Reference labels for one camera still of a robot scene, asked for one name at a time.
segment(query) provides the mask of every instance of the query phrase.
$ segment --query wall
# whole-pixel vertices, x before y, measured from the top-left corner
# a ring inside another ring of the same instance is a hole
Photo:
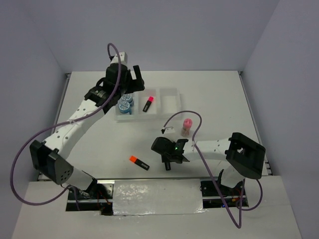
[[[143,70],[242,70],[279,0],[24,0],[66,72],[105,70],[106,45]]]
[[[243,75],[304,239],[319,234],[318,12],[318,0],[281,0]]]
[[[35,24],[15,0],[1,1],[0,30],[0,235],[8,239],[21,208],[9,186],[11,163],[32,134],[53,123],[64,75]],[[34,175],[26,150],[14,176],[22,196]]]

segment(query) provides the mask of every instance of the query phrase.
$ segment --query pink object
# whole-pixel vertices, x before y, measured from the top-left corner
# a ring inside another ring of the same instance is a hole
[[[183,123],[183,128],[181,129],[181,136],[187,137],[189,136],[189,130],[193,124],[191,119],[185,119]]]

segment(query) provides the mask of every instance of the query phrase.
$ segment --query white table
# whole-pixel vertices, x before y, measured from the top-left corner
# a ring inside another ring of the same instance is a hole
[[[73,72],[64,98],[59,121],[69,118],[88,89],[104,76],[104,72]],[[203,116],[197,140],[216,140],[241,132],[258,141],[240,79],[235,71],[165,71],[142,72],[146,87],[177,87],[183,110],[194,110]],[[187,115],[194,121],[198,119]],[[106,114],[81,138],[68,158],[75,167],[96,178],[190,178],[208,176],[201,161],[172,164],[165,171],[160,156],[150,150],[164,121],[116,123],[114,112]],[[181,121],[172,122],[177,129]],[[123,149],[117,141],[125,146]],[[135,155],[151,166],[149,171],[133,165]],[[227,163],[210,161],[217,175]],[[264,166],[261,183],[264,200],[259,208],[243,212],[243,227],[238,230],[225,209],[209,209],[193,215],[100,216],[97,212],[66,212],[67,194],[55,202],[33,207],[23,205],[13,234],[20,238],[112,238],[112,239],[300,239],[290,202],[278,176],[267,176]],[[248,203],[259,199],[254,180],[246,181]],[[31,182],[26,199],[33,202],[52,198],[61,188],[52,182]],[[238,210],[231,211],[237,218]]]
[[[72,72],[58,122],[69,119],[83,96],[104,76],[105,72]],[[142,71],[142,77],[146,88],[178,88],[182,109],[202,115],[203,124],[196,140],[229,138],[233,132],[241,132],[258,142],[237,71]],[[112,108],[76,144],[68,157],[73,166],[101,179],[209,176],[201,160],[182,165],[172,163],[172,170],[165,171],[160,155],[151,151],[164,120],[115,122],[114,114]],[[198,117],[184,114],[182,119],[188,117],[193,120],[195,130]],[[175,120],[169,125],[180,130],[182,121]],[[149,171],[132,164],[131,155],[148,164]],[[215,175],[228,165],[209,160]],[[263,175],[268,175],[265,165]]]

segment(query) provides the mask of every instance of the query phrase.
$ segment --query orange cap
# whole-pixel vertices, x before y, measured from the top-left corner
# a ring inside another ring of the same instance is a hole
[[[131,161],[131,162],[135,163],[135,162],[136,162],[136,160],[137,160],[137,158],[136,158],[136,157],[134,157],[133,155],[130,157],[130,161]]]

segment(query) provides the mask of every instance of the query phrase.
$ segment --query pink cap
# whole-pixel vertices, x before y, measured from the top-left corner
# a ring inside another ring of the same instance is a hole
[[[183,123],[183,127],[190,128],[192,124],[193,124],[193,121],[191,121],[191,119],[185,119]]]

